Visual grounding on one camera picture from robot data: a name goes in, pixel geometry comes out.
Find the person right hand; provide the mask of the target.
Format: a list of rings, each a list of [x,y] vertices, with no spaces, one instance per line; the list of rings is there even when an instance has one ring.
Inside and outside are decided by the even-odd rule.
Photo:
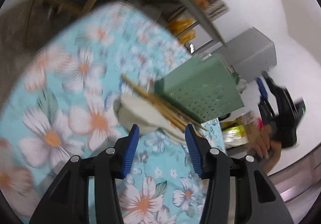
[[[254,125],[251,130],[252,137],[249,139],[249,144],[258,157],[264,160],[261,169],[269,174],[281,158],[281,143],[270,139],[271,126],[269,125],[262,128]]]

